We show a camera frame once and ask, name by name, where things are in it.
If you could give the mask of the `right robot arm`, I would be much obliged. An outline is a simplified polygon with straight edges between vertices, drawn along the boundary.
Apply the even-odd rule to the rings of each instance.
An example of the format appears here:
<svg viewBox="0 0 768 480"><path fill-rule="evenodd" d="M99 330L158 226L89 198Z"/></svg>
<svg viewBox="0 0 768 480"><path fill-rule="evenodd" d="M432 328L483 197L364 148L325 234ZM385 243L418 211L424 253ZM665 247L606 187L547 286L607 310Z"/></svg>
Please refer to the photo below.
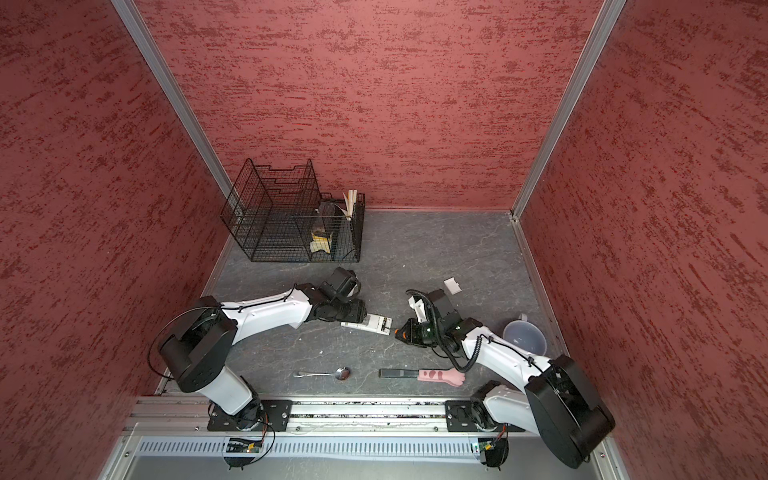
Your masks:
<svg viewBox="0 0 768 480"><path fill-rule="evenodd" d="M407 345L442 353L456 381L476 365L503 378L473 396L472 422L482 430L512 425L538 435L564 465L577 468L616 426L613 414L583 369L567 355L536 355L494 334L481 322L463 318L441 289L406 291L415 316L395 332Z"/></svg>

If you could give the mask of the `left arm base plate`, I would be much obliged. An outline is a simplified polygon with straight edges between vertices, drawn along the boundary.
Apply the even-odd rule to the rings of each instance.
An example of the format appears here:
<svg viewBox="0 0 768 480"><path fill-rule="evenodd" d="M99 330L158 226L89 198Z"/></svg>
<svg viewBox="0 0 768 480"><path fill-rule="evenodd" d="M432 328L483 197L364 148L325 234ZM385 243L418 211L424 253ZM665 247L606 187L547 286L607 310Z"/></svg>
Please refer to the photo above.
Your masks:
<svg viewBox="0 0 768 480"><path fill-rule="evenodd" d="M294 402L291 400L251 401L237 414L226 413L218 404L209 402L207 430L211 432L251 432L272 429L284 432Z"/></svg>

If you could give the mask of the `long white remote control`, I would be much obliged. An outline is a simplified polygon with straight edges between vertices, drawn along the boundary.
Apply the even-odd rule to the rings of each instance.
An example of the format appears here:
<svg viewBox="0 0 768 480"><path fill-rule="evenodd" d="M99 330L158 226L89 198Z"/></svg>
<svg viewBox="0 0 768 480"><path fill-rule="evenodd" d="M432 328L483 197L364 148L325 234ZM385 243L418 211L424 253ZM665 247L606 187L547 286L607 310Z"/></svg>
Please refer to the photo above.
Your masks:
<svg viewBox="0 0 768 480"><path fill-rule="evenodd" d="M360 323L341 322L340 325L345 328L368 333L389 335L392 327L392 319L381 315L367 314L365 319Z"/></svg>

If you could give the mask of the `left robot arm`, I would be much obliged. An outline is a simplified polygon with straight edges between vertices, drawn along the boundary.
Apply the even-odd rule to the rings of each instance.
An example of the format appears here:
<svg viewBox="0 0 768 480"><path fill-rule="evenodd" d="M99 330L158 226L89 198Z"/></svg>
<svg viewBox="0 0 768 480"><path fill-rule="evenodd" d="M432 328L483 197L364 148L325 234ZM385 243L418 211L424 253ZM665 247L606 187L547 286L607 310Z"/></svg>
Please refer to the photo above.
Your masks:
<svg viewBox="0 0 768 480"><path fill-rule="evenodd" d="M295 284L259 299L201 297L160 329L149 351L162 358L167 380L209 400L210 431L276 431L255 388L229 368L231 349L255 335L309 321L359 324L367 315L360 290L355 272L338 267L318 286Z"/></svg>

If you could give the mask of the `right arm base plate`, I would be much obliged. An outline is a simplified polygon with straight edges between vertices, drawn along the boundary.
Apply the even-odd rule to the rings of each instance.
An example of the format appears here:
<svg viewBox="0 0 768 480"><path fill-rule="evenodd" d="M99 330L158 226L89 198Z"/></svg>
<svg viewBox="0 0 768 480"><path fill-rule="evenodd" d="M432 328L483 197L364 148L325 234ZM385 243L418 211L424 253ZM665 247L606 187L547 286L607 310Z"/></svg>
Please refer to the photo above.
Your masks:
<svg viewBox="0 0 768 480"><path fill-rule="evenodd" d="M483 404L473 400L448 400L444 403L447 430L451 433L508 433L524 432L511 424L492 419Z"/></svg>

